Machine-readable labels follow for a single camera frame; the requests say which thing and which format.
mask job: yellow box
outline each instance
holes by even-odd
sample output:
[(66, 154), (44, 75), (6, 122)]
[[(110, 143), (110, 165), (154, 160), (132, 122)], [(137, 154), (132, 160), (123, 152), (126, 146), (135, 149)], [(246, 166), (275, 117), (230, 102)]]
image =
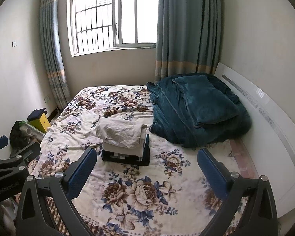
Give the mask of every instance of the yellow box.
[(29, 121), (29, 124), (37, 128), (43, 133), (47, 132), (47, 127), (50, 127), (50, 123), (46, 117), (46, 115), (43, 113), (42, 116), (37, 120)]

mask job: window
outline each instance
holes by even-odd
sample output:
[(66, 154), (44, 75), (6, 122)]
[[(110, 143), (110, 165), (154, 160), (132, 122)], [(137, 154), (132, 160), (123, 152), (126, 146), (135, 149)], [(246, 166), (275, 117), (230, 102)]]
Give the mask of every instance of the window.
[(70, 0), (72, 54), (155, 47), (158, 0)]

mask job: teal curtain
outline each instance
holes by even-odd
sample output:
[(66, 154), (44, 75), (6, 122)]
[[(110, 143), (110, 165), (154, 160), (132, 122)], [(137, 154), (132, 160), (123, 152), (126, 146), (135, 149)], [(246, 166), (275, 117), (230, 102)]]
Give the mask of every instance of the teal curtain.
[(214, 74), (221, 0), (159, 0), (155, 82), (168, 75)]
[(64, 109), (71, 100), (58, 35), (58, 0), (41, 0), (41, 44), (49, 83), (57, 106)]

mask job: floral bedspread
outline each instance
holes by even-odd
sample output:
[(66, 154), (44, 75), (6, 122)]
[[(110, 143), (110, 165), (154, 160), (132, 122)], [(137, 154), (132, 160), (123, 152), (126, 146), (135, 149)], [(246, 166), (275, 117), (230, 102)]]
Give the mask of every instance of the floral bedspread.
[[(104, 162), (102, 140), (95, 131), (100, 117), (140, 120), (150, 125), (153, 107), (148, 90), (145, 86), (81, 90), (48, 129), (32, 175), (44, 178), (65, 171), (85, 149), (93, 147), (97, 163), (79, 197), (72, 202), (95, 235), (199, 235), (221, 201), (197, 164), (198, 148), (185, 149), (147, 131), (149, 166)], [(207, 148), (230, 171), (240, 172), (229, 140)], [(243, 199), (228, 233), (236, 227), (244, 204)], [(51, 210), (57, 211), (54, 203)], [(69, 235), (62, 221), (58, 225)]]

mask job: wall socket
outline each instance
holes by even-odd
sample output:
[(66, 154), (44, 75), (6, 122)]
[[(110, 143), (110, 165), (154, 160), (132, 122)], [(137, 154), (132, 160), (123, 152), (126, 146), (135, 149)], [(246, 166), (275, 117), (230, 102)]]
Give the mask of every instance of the wall socket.
[(45, 98), (44, 98), (44, 101), (45, 103), (47, 104), (49, 101), (50, 101), (50, 95), (47, 95)]

